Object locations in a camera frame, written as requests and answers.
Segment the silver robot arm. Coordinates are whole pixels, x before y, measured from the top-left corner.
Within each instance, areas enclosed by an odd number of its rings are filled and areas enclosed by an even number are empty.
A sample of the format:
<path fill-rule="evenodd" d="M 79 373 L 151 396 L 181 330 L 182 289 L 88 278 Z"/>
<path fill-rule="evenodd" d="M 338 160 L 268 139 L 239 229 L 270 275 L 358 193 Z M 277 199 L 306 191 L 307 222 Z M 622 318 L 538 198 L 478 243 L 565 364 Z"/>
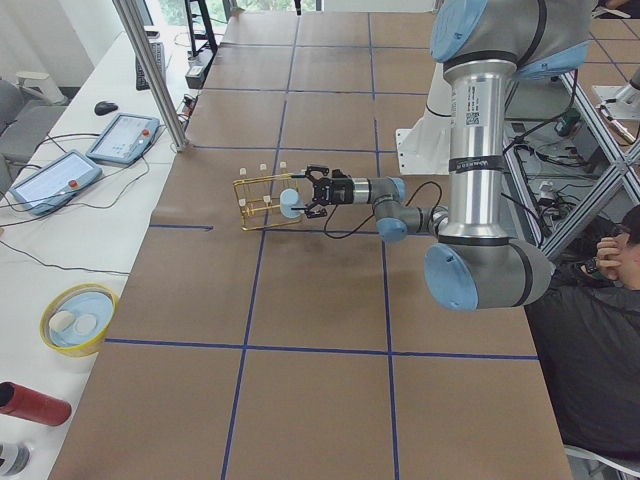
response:
<path fill-rule="evenodd" d="M 424 258 L 433 298 L 452 310 L 527 305 L 547 290 L 551 263 L 499 223 L 505 98 L 512 79 L 541 79 L 586 59 L 592 6 L 587 1 L 447 1 L 436 16 L 432 58 L 450 85 L 448 207 L 405 204 L 397 178 L 353 178 L 310 166 L 309 202 L 292 189 L 280 196 L 289 218 L 322 217 L 330 205 L 368 204 L 383 240 L 429 232 Z"/>

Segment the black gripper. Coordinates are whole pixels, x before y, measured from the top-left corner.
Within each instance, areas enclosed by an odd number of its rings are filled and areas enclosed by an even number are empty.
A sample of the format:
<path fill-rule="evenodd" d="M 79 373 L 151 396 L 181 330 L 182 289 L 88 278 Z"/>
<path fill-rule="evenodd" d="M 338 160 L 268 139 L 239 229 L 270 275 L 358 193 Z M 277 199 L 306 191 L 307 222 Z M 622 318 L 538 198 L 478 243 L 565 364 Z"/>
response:
<path fill-rule="evenodd" d="M 327 205 L 354 203 L 354 182 L 339 169 L 329 172 L 321 165 L 309 165 L 305 172 L 291 173 L 290 178 L 307 178 L 312 183 L 311 201 L 302 206 L 289 207 L 292 211 L 304 211 L 307 218 L 325 217 Z"/>

